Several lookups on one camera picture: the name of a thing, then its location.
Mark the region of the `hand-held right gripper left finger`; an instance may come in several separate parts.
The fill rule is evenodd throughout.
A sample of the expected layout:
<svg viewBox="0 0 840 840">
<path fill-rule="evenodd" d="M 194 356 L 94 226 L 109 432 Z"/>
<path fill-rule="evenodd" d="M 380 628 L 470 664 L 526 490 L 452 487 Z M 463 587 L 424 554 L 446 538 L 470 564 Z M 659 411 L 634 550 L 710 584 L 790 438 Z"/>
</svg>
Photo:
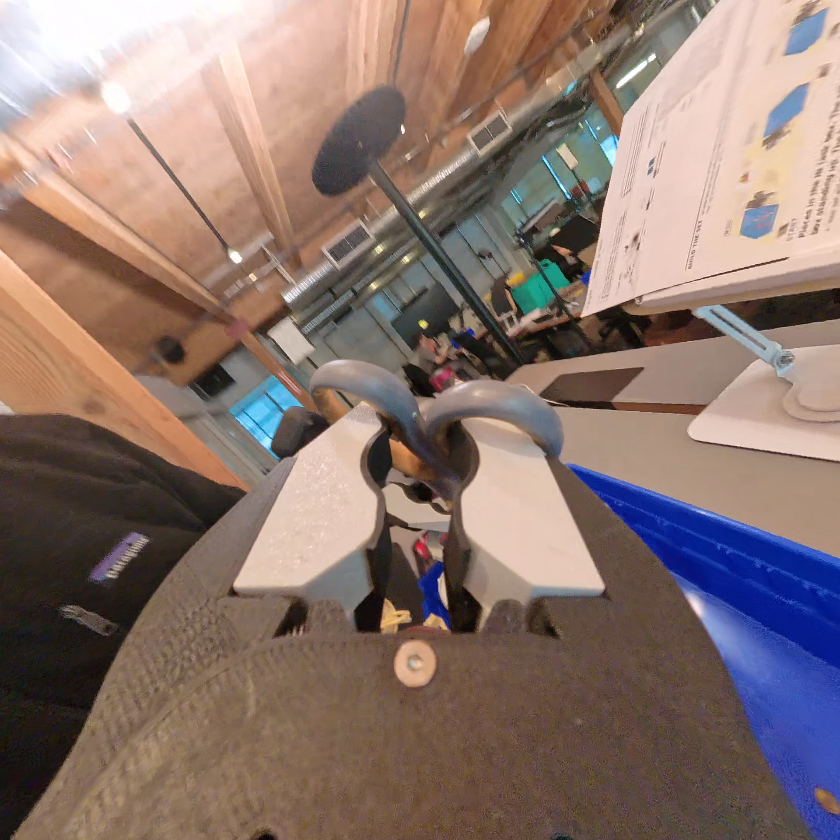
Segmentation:
<svg viewBox="0 0 840 840">
<path fill-rule="evenodd" d="M 379 631 L 392 577 L 382 482 L 390 434 L 360 404 L 293 459 L 233 582 L 239 596 L 335 601 L 361 631 Z"/>
</svg>

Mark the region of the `white book stand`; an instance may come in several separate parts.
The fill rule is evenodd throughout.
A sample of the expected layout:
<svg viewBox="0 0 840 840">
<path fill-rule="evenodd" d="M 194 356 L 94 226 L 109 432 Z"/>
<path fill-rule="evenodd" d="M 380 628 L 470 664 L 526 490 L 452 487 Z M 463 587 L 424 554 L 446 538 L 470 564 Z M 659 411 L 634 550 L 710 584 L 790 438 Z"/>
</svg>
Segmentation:
<svg viewBox="0 0 840 840">
<path fill-rule="evenodd" d="M 838 344 L 786 349 L 728 305 L 838 288 L 838 252 L 742 269 L 731 285 L 711 278 L 638 295 L 639 311 L 688 308 L 756 359 L 689 425 L 699 442 L 838 463 Z"/>
</svg>

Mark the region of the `green storage bin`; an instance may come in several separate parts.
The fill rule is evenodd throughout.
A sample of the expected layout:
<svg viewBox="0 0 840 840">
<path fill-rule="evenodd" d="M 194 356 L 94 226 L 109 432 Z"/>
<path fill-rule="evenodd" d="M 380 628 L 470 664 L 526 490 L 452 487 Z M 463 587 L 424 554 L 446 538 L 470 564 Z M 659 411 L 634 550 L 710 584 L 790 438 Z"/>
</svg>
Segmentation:
<svg viewBox="0 0 840 840">
<path fill-rule="evenodd" d="M 509 281 L 512 299 L 522 316 L 544 309 L 555 301 L 554 291 L 560 292 L 571 284 L 561 267 L 550 259 L 540 261 L 540 269 L 517 284 Z"/>
</svg>

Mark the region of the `grey handled scissors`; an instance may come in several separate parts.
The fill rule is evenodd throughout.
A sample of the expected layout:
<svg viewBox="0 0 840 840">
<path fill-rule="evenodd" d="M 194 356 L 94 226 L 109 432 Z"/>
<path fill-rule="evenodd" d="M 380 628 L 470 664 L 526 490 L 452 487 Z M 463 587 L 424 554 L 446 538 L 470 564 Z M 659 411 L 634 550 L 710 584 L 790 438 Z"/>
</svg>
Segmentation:
<svg viewBox="0 0 840 840">
<path fill-rule="evenodd" d="M 414 394 L 393 373 L 358 360 L 325 364 L 311 378 L 311 395 L 336 423 L 339 415 L 327 392 L 345 392 L 369 403 L 399 442 L 394 467 L 453 501 L 462 480 L 447 459 L 450 427 L 471 418 L 512 425 L 530 436 L 544 454 L 558 458 L 564 445 L 560 417 L 539 395 L 520 385 L 493 380 L 468 381 L 433 399 L 423 415 Z"/>
</svg>

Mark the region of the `black pole with round disc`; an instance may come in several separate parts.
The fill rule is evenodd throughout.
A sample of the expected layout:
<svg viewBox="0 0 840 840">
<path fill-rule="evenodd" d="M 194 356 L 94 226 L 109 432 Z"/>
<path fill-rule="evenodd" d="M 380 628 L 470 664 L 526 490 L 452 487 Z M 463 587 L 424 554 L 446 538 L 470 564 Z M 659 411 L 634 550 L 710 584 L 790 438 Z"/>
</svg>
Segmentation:
<svg viewBox="0 0 840 840">
<path fill-rule="evenodd" d="M 339 196 L 370 177 L 511 362 L 523 366 L 519 347 L 382 168 L 380 159 L 402 134 L 405 114 L 405 99 L 395 88 L 383 86 L 365 93 L 344 112 L 322 143 L 311 170 L 312 182 L 321 194 Z"/>
</svg>

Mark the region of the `person's black sweater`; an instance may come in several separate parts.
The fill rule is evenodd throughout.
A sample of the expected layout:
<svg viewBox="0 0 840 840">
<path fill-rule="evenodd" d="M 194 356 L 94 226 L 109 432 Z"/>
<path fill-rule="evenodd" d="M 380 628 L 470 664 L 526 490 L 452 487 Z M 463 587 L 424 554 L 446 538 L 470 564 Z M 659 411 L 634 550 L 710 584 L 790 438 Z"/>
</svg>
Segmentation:
<svg viewBox="0 0 840 840">
<path fill-rule="evenodd" d="M 2 415 L 2 838 L 73 749 L 147 602 L 245 494 L 73 416 Z"/>
</svg>

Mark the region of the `white air vent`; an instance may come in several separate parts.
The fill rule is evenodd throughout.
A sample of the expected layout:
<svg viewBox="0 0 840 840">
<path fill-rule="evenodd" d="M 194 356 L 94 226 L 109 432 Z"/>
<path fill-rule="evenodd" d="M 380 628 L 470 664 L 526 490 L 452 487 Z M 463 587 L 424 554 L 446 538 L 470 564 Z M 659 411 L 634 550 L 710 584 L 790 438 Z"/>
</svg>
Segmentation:
<svg viewBox="0 0 840 840">
<path fill-rule="evenodd" d="M 497 110 L 469 132 L 467 142 L 474 154 L 483 158 L 511 135 L 512 126 L 508 115 L 503 110 Z"/>
<path fill-rule="evenodd" d="M 353 223 L 321 247 L 324 258 L 338 271 L 344 270 L 375 244 L 375 236 L 365 221 Z"/>
</svg>

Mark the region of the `printed instruction sheet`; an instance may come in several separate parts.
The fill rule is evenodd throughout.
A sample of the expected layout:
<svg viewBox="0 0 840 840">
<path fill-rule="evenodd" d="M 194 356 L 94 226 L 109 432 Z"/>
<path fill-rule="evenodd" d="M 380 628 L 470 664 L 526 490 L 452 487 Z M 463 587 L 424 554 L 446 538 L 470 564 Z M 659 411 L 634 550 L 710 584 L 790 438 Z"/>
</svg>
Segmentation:
<svg viewBox="0 0 840 840">
<path fill-rule="evenodd" d="M 583 312 L 838 287 L 838 2 L 718 2 L 623 121 Z"/>
</svg>

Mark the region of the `pale yellow plastic track piece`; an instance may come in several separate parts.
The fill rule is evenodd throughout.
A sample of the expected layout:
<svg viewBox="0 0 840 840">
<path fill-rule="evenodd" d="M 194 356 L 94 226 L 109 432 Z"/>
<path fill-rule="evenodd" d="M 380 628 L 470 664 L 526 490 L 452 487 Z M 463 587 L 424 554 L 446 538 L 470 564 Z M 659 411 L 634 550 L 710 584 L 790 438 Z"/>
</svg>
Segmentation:
<svg viewBox="0 0 840 840">
<path fill-rule="evenodd" d="M 423 621 L 423 624 L 412 623 L 412 620 L 413 615 L 409 610 L 397 608 L 385 598 L 381 609 L 379 632 L 385 635 L 394 635 L 405 630 L 414 630 L 417 632 L 450 634 L 450 630 L 441 616 L 431 615 Z"/>
</svg>

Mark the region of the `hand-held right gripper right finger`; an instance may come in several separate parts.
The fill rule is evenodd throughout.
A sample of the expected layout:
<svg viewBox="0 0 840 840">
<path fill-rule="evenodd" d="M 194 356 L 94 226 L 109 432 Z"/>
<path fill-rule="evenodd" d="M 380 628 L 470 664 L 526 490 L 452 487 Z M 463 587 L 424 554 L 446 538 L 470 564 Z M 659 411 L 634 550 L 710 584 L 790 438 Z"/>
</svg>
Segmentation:
<svg viewBox="0 0 840 840">
<path fill-rule="evenodd" d="M 500 602 L 597 597 L 606 584 L 560 487 L 560 462 L 529 434 L 468 418 L 446 432 L 460 478 L 444 550 L 450 625 L 475 631 Z"/>
</svg>

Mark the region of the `large blue plastic bin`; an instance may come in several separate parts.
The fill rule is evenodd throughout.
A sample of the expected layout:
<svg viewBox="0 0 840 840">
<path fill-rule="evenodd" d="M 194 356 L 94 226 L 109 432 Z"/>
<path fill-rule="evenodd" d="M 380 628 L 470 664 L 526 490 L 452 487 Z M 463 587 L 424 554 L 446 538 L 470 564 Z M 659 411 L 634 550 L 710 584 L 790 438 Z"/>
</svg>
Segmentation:
<svg viewBox="0 0 840 840">
<path fill-rule="evenodd" d="M 773 772 L 815 838 L 838 839 L 838 558 L 578 465 L 675 576 Z"/>
</svg>

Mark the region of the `silver air duct with vents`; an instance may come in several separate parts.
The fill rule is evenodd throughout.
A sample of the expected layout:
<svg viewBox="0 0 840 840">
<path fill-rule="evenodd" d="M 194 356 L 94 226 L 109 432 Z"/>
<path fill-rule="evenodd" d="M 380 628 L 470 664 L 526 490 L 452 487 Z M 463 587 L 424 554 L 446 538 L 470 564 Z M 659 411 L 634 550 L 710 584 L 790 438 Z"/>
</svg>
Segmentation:
<svg viewBox="0 0 840 840">
<path fill-rule="evenodd" d="M 588 97 L 582 87 L 570 89 L 549 99 L 527 98 L 522 104 L 506 112 L 512 126 L 512 135 L 494 151 L 485 157 L 478 157 L 464 141 L 458 153 L 438 168 L 432 170 L 423 181 L 406 194 L 406 199 L 413 206 L 426 226 L 431 226 L 431 217 L 427 214 L 445 200 L 445 197 L 460 188 L 469 176 L 486 169 L 510 152 L 513 144 L 522 140 L 530 130 L 539 130 L 553 120 L 567 119 L 588 105 Z M 380 265 L 385 257 L 396 252 L 397 240 L 410 240 L 413 232 L 399 215 L 393 205 L 388 206 L 373 223 L 368 225 L 375 236 L 375 244 L 344 270 L 338 271 L 323 258 L 316 268 L 309 271 L 299 282 L 281 294 L 282 300 L 295 316 L 302 316 L 313 308 L 321 299 L 336 291 L 345 281 L 359 279 L 372 267 Z"/>
</svg>

